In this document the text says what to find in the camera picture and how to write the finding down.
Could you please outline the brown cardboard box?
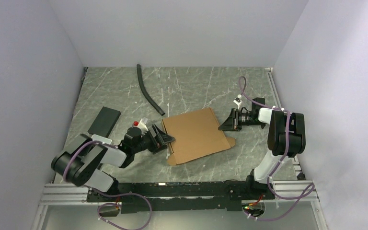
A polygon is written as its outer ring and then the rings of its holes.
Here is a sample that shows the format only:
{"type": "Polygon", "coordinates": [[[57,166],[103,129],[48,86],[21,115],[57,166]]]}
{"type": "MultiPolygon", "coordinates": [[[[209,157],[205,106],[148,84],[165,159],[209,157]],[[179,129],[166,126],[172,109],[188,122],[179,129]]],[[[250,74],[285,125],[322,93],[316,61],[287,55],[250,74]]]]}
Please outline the brown cardboard box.
{"type": "Polygon", "coordinates": [[[170,166],[184,164],[214,153],[229,150],[236,139],[219,130],[219,122],[212,108],[162,119],[161,125],[175,141],[168,144],[170,166]]]}

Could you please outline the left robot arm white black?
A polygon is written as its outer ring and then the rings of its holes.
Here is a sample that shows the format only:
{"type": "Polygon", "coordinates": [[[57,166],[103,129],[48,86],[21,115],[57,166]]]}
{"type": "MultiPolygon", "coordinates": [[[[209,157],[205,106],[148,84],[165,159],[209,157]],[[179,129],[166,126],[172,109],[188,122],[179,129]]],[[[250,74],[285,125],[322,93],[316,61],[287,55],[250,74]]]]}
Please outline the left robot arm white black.
{"type": "Polygon", "coordinates": [[[85,134],[65,147],[51,162],[51,169],[63,180],[77,187],[85,186],[97,191],[106,201],[117,198],[119,181],[99,169],[102,164],[126,168],[137,153],[148,150],[156,154],[168,147],[175,138],[156,125],[132,126],[127,129],[118,145],[93,139],[85,134]]]}

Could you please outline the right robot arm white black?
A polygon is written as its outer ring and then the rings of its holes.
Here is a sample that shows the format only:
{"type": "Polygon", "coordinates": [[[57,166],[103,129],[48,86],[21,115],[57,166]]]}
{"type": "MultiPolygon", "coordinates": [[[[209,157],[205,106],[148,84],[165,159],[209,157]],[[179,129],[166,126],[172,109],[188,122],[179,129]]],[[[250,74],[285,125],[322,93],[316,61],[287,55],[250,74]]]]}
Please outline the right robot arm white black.
{"type": "Polygon", "coordinates": [[[243,126],[268,126],[267,147],[261,163],[248,176],[245,193],[251,199],[258,198],[269,185],[270,178],[289,161],[305,150],[305,117],[301,113],[291,113],[267,108],[264,98],[252,99],[251,110],[232,108],[228,118],[218,127],[221,131],[240,131],[243,126]]]}

